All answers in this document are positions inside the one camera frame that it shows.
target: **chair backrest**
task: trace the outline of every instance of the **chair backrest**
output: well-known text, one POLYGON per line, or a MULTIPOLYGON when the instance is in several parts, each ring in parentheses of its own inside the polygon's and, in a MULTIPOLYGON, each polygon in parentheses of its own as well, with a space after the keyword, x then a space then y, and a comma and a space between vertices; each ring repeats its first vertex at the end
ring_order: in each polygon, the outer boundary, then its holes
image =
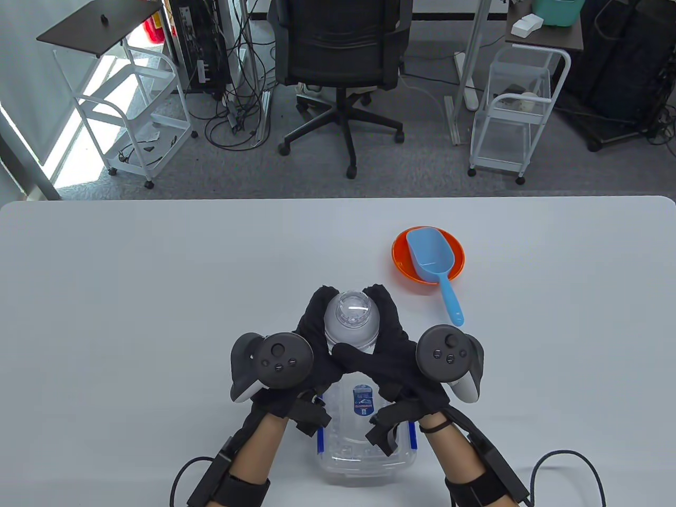
POLYGON ((278 81, 330 87, 397 82, 410 0, 272 0, 278 81))

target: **gray carpet floor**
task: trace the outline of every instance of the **gray carpet floor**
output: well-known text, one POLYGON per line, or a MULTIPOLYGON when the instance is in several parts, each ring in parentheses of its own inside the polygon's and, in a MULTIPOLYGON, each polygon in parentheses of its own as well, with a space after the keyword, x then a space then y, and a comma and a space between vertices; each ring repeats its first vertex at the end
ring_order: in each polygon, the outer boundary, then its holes
MULTIPOLYGON (((254 27, 254 40, 272 40, 265 22, 254 27)), ((406 70, 457 82, 454 51, 463 48, 469 22, 415 22, 406 70)), ((504 31, 503 22, 489 23, 486 43, 504 31)), ((475 84, 485 84, 488 67, 502 42, 481 50, 475 84)), ((259 46, 267 68, 274 64, 270 46, 259 46)), ((454 86, 406 78, 411 87, 427 90, 440 103, 454 86)), ((676 198, 676 159, 664 146, 645 139, 590 153, 583 139, 558 115, 553 114, 526 172, 526 184, 518 186, 513 174, 479 170, 466 175, 469 148, 453 147, 439 106, 419 90, 403 84, 392 91, 377 91, 368 109, 404 123, 406 142, 397 145, 386 128, 351 123, 358 157, 356 180, 345 178, 349 163, 337 125, 328 125, 292 144, 291 154, 281 157, 276 146, 284 134, 306 121, 295 108, 295 89, 277 86, 272 98, 270 138, 261 147, 232 153, 211 146, 203 135, 206 122, 193 120, 200 133, 188 139, 164 171, 155 188, 143 187, 143 178, 103 171, 98 180, 59 190, 64 199, 237 199, 302 197, 454 197, 510 195, 624 195, 651 194, 676 198)), ((207 95, 190 95, 188 104, 197 116, 211 116, 215 103, 207 95)), ((135 97, 132 107, 140 107, 135 97)), ((162 108, 164 114, 180 113, 178 97, 162 108)), ((473 115, 462 110, 461 133, 469 141, 473 115)), ((245 139, 224 128, 214 133, 220 143, 245 139)))

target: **wrist strap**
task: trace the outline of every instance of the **wrist strap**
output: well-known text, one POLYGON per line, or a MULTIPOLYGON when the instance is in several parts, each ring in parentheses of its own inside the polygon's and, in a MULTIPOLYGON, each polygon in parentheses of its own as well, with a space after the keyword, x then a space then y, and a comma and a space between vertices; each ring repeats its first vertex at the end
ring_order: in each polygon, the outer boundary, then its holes
POLYGON ((269 487, 270 480, 265 484, 251 484, 228 474, 212 499, 226 507, 260 507, 269 487))
POLYGON ((485 507, 508 494, 507 488, 492 470, 486 470, 467 484, 453 484, 448 479, 445 482, 451 499, 458 507, 485 507))
POLYGON ((452 424, 453 424, 453 421, 452 421, 452 420, 446 419, 446 420, 445 420, 443 423, 441 423, 440 425, 434 426, 433 428, 430 428, 430 429, 425 429, 425 428, 423 428, 422 426, 420 426, 420 424, 418 424, 418 426, 420 427, 420 432, 421 432, 421 433, 425 433, 426 435, 429 435, 430 433, 436 433, 436 432, 438 432, 438 431, 440 431, 440 430, 442 430, 442 429, 444 429, 444 428, 446 428, 447 426, 450 426, 450 425, 452 425, 452 424))

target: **black glove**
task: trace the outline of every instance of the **black glove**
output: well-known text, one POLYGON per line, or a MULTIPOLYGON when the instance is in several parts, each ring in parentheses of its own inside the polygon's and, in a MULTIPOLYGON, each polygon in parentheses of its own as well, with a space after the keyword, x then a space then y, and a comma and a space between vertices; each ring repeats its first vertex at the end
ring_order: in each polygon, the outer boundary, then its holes
POLYGON ((312 347, 314 363, 310 374, 299 385, 288 389, 261 389, 251 397, 255 406, 278 417, 293 418, 291 409, 298 397, 310 401, 343 376, 345 369, 329 354, 324 334, 324 313, 336 294, 338 290, 334 287, 322 286, 317 289, 294 331, 312 347))
POLYGON ((416 362, 417 343, 408 339, 399 322, 397 306, 382 285, 364 289, 380 312, 380 331, 373 354, 366 354, 352 345, 338 343, 333 359, 345 372, 360 371, 380 387, 380 395, 390 402, 418 401, 420 418, 448 407, 450 400, 441 383, 422 374, 416 362))

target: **metal pole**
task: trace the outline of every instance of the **metal pole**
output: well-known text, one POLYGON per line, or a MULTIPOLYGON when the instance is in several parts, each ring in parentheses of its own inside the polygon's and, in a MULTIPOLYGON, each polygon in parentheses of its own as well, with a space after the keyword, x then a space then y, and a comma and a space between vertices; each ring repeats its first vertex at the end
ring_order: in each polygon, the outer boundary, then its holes
POLYGON ((465 51, 465 61, 462 69, 462 78, 460 79, 458 90, 456 91, 455 99, 450 95, 443 98, 446 106, 446 114, 448 117, 448 128, 451 133, 451 141, 453 146, 458 146, 460 141, 460 132, 458 130, 458 115, 460 114, 460 106, 462 105, 462 96, 465 91, 467 81, 471 79, 474 74, 474 67, 477 64, 477 56, 479 56, 479 46, 481 45, 481 31, 483 24, 488 20, 488 13, 491 9, 491 0, 479 0, 477 11, 474 14, 474 22, 472 23, 472 34, 467 42, 467 50, 465 51))

